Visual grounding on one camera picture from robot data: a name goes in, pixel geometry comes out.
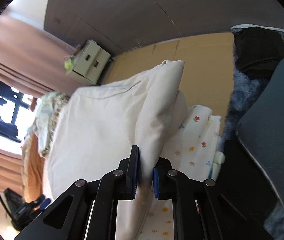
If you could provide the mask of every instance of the window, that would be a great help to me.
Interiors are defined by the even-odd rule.
[[[34,121],[35,113],[28,109],[32,98],[31,95],[23,94],[16,88],[0,81],[0,118],[5,123],[16,125],[18,129],[17,139],[10,138],[14,141],[23,140],[27,129]]]

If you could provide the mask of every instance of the brown curtain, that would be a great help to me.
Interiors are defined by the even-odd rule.
[[[51,91],[70,96],[81,86],[65,75],[64,58],[74,48],[25,22],[0,16],[0,80],[22,93],[41,97]]]
[[[0,150],[0,191],[10,188],[20,195],[22,190],[22,155]]]

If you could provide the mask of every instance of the blue gripper pad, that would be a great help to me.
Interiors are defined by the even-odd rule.
[[[159,189],[159,175],[157,168],[153,170],[153,191],[156,198],[160,196],[160,189]]]

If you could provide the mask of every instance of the bed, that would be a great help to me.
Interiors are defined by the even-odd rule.
[[[56,199],[77,179],[100,179],[137,144],[141,177],[136,199],[118,203],[116,239],[173,237],[170,201],[152,193],[153,168],[162,156],[191,179],[207,179],[221,121],[208,107],[187,108],[178,90],[183,66],[166,60],[124,81],[79,88],[60,112],[43,193]]]

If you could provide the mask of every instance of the black cloth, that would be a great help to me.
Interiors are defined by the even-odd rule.
[[[270,79],[284,58],[284,39],[272,30],[251,27],[233,33],[235,66],[250,79]]]
[[[237,132],[284,206],[284,59],[258,100],[240,119]]]
[[[225,142],[224,155],[217,184],[235,206],[263,224],[278,201],[274,191],[237,140]]]

